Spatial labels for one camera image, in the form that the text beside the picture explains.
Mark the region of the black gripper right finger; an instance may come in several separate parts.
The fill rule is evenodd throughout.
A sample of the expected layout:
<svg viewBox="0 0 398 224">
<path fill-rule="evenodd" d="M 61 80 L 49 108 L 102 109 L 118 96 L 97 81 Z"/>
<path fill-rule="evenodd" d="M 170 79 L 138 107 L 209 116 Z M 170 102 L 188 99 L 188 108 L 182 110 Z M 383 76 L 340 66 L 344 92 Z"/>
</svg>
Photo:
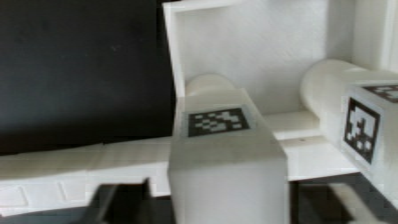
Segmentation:
<svg viewBox="0 0 398 224">
<path fill-rule="evenodd" d="M 398 224 L 398 212 L 378 213 L 344 183 L 296 184 L 291 224 Z"/>
</svg>

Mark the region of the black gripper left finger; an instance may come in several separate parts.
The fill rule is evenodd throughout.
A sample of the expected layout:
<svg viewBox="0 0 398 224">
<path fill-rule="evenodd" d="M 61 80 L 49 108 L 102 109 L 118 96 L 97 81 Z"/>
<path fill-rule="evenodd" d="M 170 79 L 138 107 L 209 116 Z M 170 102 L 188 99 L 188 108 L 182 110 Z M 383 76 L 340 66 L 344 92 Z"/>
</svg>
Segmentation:
<svg viewBox="0 0 398 224">
<path fill-rule="evenodd" d="M 85 224 L 150 224 L 149 180 L 102 184 L 85 212 Z"/>
</svg>

